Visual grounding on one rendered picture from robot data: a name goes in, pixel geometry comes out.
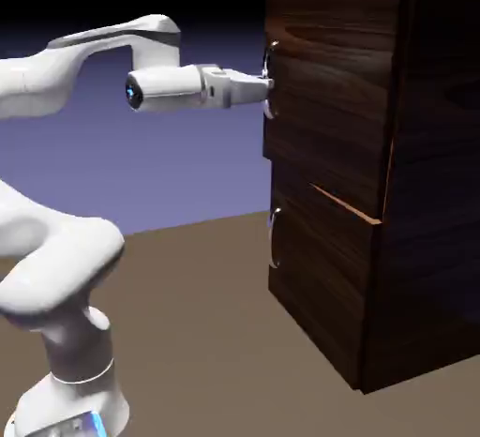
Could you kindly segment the dark wood door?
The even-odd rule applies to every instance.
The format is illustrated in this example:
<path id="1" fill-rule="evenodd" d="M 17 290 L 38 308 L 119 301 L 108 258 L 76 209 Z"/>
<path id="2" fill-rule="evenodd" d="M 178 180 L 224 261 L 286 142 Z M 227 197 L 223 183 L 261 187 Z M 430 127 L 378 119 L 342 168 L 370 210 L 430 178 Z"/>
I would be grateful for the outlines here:
<path id="1" fill-rule="evenodd" d="M 380 223 L 362 218 L 286 164 L 272 166 L 271 212 L 278 269 L 269 289 L 353 388 L 362 351 L 374 238 Z"/>
<path id="2" fill-rule="evenodd" d="M 265 0 L 263 152 L 380 219 L 400 0 Z"/>

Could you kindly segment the dark wood cabinet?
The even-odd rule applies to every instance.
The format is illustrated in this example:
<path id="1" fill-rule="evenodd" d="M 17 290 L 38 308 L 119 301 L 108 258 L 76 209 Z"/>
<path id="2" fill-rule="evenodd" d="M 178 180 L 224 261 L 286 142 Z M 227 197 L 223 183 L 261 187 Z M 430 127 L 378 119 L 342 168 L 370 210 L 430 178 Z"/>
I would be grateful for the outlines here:
<path id="1" fill-rule="evenodd" d="M 361 386 L 480 354 L 480 0 L 400 0 Z"/>

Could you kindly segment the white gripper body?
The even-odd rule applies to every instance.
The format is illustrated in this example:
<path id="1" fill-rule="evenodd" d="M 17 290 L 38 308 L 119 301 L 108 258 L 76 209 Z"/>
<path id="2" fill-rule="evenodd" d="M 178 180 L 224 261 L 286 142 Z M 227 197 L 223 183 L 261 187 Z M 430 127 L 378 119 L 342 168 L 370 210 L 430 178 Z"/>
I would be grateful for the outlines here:
<path id="1" fill-rule="evenodd" d="M 255 76 L 238 70 L 226 69 L 229 79 L 228 106 L 265 102 L 274 88 L 274 80 Z"/>

